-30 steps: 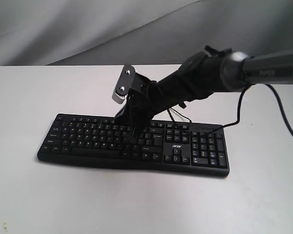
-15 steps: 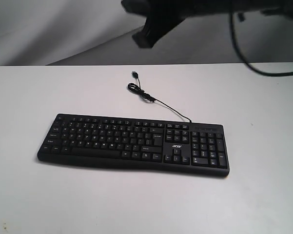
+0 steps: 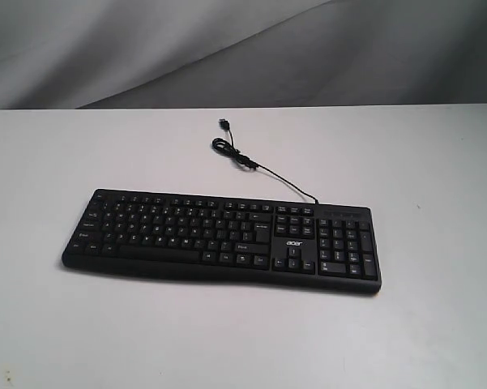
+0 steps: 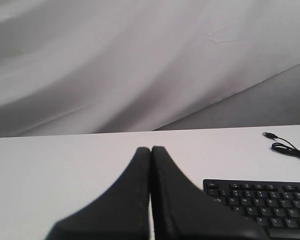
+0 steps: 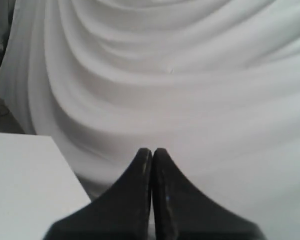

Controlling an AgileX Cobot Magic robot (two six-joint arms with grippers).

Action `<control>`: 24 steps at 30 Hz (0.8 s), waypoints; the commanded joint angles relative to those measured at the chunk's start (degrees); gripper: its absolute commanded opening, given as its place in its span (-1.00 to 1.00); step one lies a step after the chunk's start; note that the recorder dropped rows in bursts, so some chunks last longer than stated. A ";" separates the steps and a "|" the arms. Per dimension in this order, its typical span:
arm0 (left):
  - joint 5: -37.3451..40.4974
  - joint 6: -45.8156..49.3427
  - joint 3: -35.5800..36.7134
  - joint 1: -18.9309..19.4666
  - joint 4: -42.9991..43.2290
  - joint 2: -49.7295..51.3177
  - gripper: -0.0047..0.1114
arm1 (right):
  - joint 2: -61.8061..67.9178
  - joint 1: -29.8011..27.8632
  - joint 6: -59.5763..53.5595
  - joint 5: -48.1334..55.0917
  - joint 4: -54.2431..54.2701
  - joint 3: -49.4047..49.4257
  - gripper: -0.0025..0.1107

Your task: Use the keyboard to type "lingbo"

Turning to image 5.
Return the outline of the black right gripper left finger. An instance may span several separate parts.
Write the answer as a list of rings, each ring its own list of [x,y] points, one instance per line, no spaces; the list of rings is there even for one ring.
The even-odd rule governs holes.
[[[151,206],[152,153],[137,151],[120,178],[101,196],[56,221],[46,240],[145,240]]]

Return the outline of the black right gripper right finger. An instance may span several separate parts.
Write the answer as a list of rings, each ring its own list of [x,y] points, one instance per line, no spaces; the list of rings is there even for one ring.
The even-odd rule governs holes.
[[[152,200],[158,240],[259,240],[259,227],[198,190],[164,148],[154,152]]]

